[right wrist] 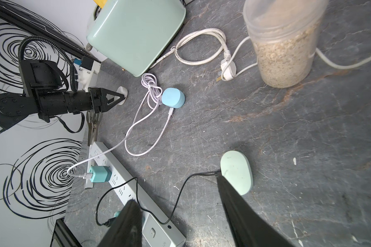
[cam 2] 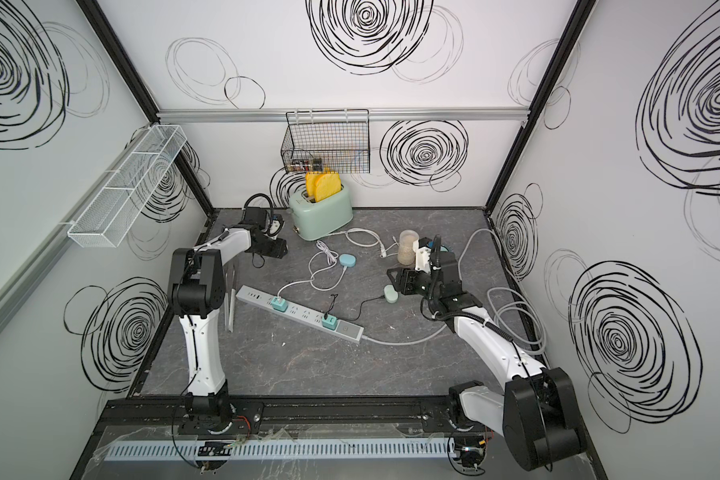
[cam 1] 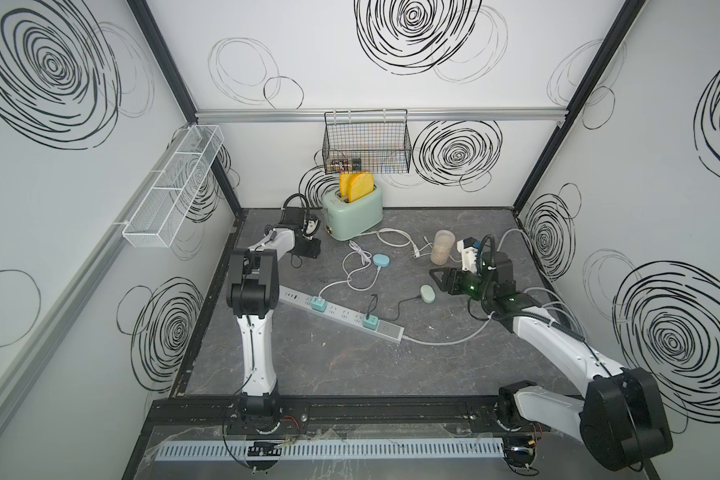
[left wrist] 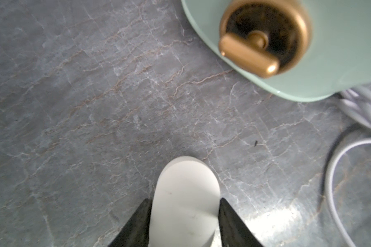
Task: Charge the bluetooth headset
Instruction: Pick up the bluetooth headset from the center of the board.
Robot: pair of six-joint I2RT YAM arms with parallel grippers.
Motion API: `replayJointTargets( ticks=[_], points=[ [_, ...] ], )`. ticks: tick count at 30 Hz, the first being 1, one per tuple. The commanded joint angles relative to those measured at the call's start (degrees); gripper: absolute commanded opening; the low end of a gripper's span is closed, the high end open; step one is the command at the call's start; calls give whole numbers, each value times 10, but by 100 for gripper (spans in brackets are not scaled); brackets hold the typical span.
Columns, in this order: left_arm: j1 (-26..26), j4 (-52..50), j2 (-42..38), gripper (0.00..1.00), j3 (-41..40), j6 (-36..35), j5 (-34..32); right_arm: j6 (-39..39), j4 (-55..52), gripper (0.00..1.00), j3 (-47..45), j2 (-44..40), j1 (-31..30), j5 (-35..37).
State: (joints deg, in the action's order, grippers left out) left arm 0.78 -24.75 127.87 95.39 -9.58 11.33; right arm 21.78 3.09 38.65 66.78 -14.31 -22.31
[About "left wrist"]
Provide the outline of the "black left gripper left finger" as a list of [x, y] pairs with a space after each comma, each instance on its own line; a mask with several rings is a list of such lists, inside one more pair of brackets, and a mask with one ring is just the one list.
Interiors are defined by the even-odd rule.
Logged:
[[144, 199], [108, 247], [148, 247], [152, 199]]

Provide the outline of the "white round speaker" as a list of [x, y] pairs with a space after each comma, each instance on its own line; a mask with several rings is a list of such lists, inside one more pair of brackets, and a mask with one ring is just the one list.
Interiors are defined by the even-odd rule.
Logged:
[[202, 161], [181, 156], [161, 172], [151, 208], [152, 247], [209, 247], [218, 227], [221, 191]]

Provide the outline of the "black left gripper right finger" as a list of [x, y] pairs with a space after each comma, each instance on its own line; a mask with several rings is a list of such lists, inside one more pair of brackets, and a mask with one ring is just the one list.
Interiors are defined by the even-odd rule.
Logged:
[[225, 198], [220, 199], [218, 222], [223, 247], [263, 247]]

